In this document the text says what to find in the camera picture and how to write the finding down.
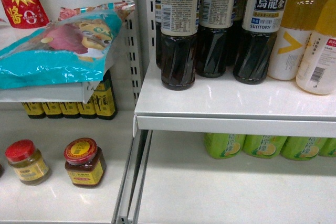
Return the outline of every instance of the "dark brown bottle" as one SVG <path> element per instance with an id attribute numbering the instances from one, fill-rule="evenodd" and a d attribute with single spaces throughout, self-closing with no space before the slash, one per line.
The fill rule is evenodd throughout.
<path id="1" fill-rule="evenodd" d="M 243 31 L 243 28 L 241 26 L 243 23 L 245 3 L 246 3 L 246 0 L 235 0 L 233 25 L 227 31 L 228 33 L 228 38 L 227 38 L 228 47 L 226 47 L 226 50 L 227 50 L 226 65 L 227 66 L 232 66 L 236 62 L 240 37 Z"/>
<path id="2" fill-rule="evenodd" d="M 247 0 L 233 75 L 245 84 L 262 83 L 287 0 Z"/>
<path id="3" fill-rule="evenodd" d="M 161 68 L 162 59 L 162 42 L 161 42 L 161 0 L 155 0 L 155 31 L 156 31 L 156 41 L 155 41 L 155 55 L 156 55 L 156 65 Z"/>
<path id="4" fill-rule="evenodd" d="M 197 32 L 196 73 L 215 78 L 225 73 L 227 30 L 233 23 L 234 0 L 202 0 Z"/>
<path id="5" fill-rule="evenodd" d="M 162 65 L 165 87 L 184 90 L 195 81 L 195 42 L 200 0 L 161 0 Z"/>

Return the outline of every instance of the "yellow arrow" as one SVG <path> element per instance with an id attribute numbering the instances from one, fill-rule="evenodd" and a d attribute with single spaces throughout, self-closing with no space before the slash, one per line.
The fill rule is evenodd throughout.
<path id="1" fill-rule="evenodd" d="M 299 49 L 300 47 L 302 47 L 302 44 L 300 42 L 298 42 L 296 39 L 294 39 L 292 36 L 290 36 L 290 34 L 288 32 L 285 32 L 285 34 L 283 35 L 283 38 L 288 43 L 290 43 L 290 46 L 280 48 L 278 50 L 278 54 L 285 54 L 287 52 L 291 52 L 291 51 L 294 51 L 294 50 Z"/>

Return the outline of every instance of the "bottle cap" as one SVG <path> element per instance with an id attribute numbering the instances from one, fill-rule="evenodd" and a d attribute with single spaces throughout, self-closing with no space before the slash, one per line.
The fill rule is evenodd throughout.
<path id="1" fill-rule="evenodd" d="M 10 145 L 5 155 L 10 162 L 19 162 L 32 156 L 35 149 L 34 143 L 31 140 L 23 139 Z"/>
<path id="2" fill-rule="evenodd" d="M 65 148 L 64 157 L 70 165 L 83 165 L 90 162 L 97 153 L 95 140 L 84 137 L 79 138 Z"/>

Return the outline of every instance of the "condiment bottle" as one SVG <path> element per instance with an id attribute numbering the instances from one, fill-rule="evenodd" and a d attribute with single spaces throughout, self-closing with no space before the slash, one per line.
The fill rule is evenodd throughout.
<path id="1" fill-rule="evenodd" d="M 60 102 L 59 106 L 65 118 L 79 118 L 80 113 L 76 102 Z"/>
<path id="2" fill-rule="evenodd" d="M 233 70 L 239 82 L 259 84 L 265 80 L 286 1 L 247 0 L 244 31 Z"/>
<path id="3" fill-rule="evenodd" d="M 156 54 L 156 65 L 159 68 L 161 68 L 161 58 L 162 58 L 161 23 L 162 23 L 161 0 L 155 0 L 155 30 L 156 30 L 155 54 Z"/>
<path id="4" fill-rule="evenodd" d="M 173 90 L 195 82 L 195 45 L 200 0 L 161 0 L 161 80 Z"/>
<path id="5" fill-rule="evenodd" d="M 287 0 L 267 75 L 278 80 L 295 78 L 323 0 Z"/>
<path id="6" fill-rule="evenodd" d="M 233 24 L 235 0 L 202 0 L 197 32 L 196 73 L 216 78 L 225 73 L 227 31 Z"/>
<path id="7" fill-rule="evenodd" d="M 296 83 L 313 94 L 330 94 L 336 87 L 336 0 L 324 5 L 303 55 Z"/>
<path id="8" fill-rule="evenodd" d="M 95 99 L 91 96 L 87 103 L 78 102 L 77 107 L 82 118 L 94 119 L 97 118 L 95 107 Z"/>
<path id="9" fill-rule="evenodd" d="M 96 187 L 106 170 L 106 162 L 100 147 L 91 138 L 79 138 L 64 150 L 65 169 L 75 186 Z"/>
<path id="10" fill-rule="evenodd" d="M 103 80 L 98 84 L 93 97 L 97 117 L 104 120 L 112 120 L 118 113 L 118 109 L 110 70 L 105 73 Z"/>
<path id="11" fill-rule="evenodd" d="M 43 102 L 42 107 L 48 118 L 56 119 L 63 117 L 63 113 L 58 102 Z"/>
<path id="12" fill-rule="evenodd" d="M 23 184 L 35 186 L 45 181 L 50 169 L 42 158 L 41 151 L 31 140 L 20 140 L 10 145 L 5 155 Z"/>
<path id="13" fill-rule="evenodd" d="M 29 118 L 42 119 L 46 117 L 46 113 L 44 112 L 41 102 L 23 102 L 22 105 L 25 108 Z"/>

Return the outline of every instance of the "white shelf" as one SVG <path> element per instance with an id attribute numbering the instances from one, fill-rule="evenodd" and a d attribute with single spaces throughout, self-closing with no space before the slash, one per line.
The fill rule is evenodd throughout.
<path id="1" fill-rule="evenodd" d="M 215 79 L 196 76 L 191 88 L 172 91 L 151 61 L 135 114 L 139 129 L 336 137 L 335 100 L 336 93 L 309 94 L 294 80 L 242 84 L 232 69 Z"/>
<path id="2" fill-rule="evenodd" d="M 335 223 L 335 163 L 217 160 L 202 133 L 154 131 L 138 223 Z"/>
<path id="3" fill-rule="evenodd" d="M 111 223 L 132 142 L 133 111 L 119 111 L 112 121 L 101 119 L 29 119 L 22 111 L 0 113 L 0 223 Z M 71 183 L 64 168 L 64 148 L 91 137 L 102 148 L 107 170 L 96 188 Z M 52 170 L 37 186 L 22 184 L 5 158 L 15 141 L 34 141 Z"/>

